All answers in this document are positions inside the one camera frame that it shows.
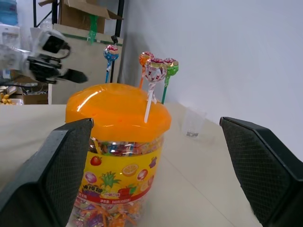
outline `jar label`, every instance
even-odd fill
[[[141,198],[152,186],[161,150],[133,157],[88,152],[78,196],[103,204],[121,204]]]

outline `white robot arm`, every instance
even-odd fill
[[[60,73],[61,60],[67,58],[70,51],[70,46],[60,32],[42,30],[35,40],[32,52],[0,44],[0,69],[18,70],[21,74],[44,83],[55,84],[58,79],[86,82],[87,77],[82,72],[67,69],[64,74]],[[64,56],[56,57],[62,52],[65,52]]]

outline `orange lid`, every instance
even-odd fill
[[[107,83],[75,93],[66,105],[66,123],[93,118],[91,137],[103,141],[150,142],[170,127],[171,116],[152,103],[147,123],[147,93],[125,84]]]

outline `table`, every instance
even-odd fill
[[[235,176],[221,128],[206,121],[202,137],[190,139],[181,133],[185,108],[166,106],[172,125],[139,227],[261,227]],[[0,113],[1,190],[64,124],[65,106],[1,106]]]

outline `wrapped lollipop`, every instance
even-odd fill
[[[145,64],[146,64],[147,60],[152,59],[152,58],[154,58],[154,56],[151,52],[143,52],[139,56],[139,62],[142,65],[142,75],[141,75],[139,88],[142,88],[143,78],[145,75]]]
[[[109,71],[112,68],[112,63],[119,57],[117,46],[108,45],[106,48],[104,48],[103,55],[107,59],[106,79],[105,79],[105,83],[107,83]]]
[[[162,96],[162,104],[164,104],[166,90],[169,85],[169,79],[171,76],[174,76],[179,71],[179,62],[177,62],[173,58],[167,58],[164,60],[164,64],[167,66],[167,74],[165,77],[165,83],[164,83],[164,91]]]
[[[145,77],[149,81],[148,84],[148,100],[147,107],[145,111],[144,122],[147,123],[148,115],[150,113],[150,108],[152,104],[152,97],[154,95],[154,89],[156,83],[160,82],[165,78],[167,74],[167,66],[164,61],[159,58],[153,58],[147,60],[145,64]]]

